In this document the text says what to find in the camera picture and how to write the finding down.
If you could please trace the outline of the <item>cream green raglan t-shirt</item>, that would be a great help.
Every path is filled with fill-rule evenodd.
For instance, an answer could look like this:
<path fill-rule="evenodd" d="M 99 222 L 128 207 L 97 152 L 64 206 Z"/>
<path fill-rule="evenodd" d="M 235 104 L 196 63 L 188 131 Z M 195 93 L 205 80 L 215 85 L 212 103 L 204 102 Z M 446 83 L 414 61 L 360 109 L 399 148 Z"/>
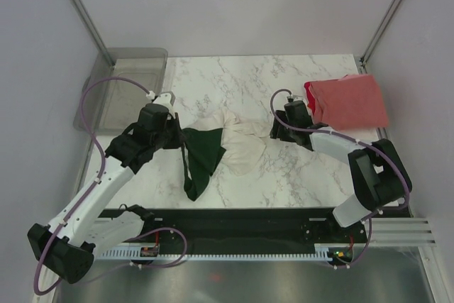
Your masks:
<path fill-rule="evenodd" d="M 196 201 L 222 163 L 236 176 L 249 173 L 265 151 L 270 124 L 223 107 L 181 131 L 184 192 Z"/>

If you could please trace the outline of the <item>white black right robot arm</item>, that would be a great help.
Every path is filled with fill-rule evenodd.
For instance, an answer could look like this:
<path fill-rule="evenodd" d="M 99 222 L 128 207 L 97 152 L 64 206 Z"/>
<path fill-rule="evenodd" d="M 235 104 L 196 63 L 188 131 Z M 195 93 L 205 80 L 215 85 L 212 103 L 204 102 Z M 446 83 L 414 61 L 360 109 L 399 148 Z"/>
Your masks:
<path fill-rule="evenodd" d="M 331 219 L 325 223 L 330 240 L 342 241 L 350 234 L 350 226 L 372 217 L 388 204 L 399 199 L 409 203 L 412 183 L 391 141 L 383 138 L 366 143 L 326 124 L 315 124 L 302 101 L 290 101 L 284 110 L 272 113 L 271 138 L 323 153 L 350 168 L 353 194 L 333 209 Z"/>

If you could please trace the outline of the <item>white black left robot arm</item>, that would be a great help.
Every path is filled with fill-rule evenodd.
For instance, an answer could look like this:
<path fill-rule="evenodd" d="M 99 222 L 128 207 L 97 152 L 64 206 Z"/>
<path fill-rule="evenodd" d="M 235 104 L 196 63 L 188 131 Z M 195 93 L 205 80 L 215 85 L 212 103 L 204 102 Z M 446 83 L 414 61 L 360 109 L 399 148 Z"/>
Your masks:
<path fill-rule="evenodd" d="M 79 282 L 95 258 L 130 238 L 149 241 L 155 223 L 139 205 L 96 230 L 94 222 L 114 195 L 161 149 L 178 149 L 178 116 L 171 104 L 146 104 L 138 120 L 101 152 L 101 169 L 48 224 L 33 224 L 27 237 L 40 268 L 70 284 Z"/>

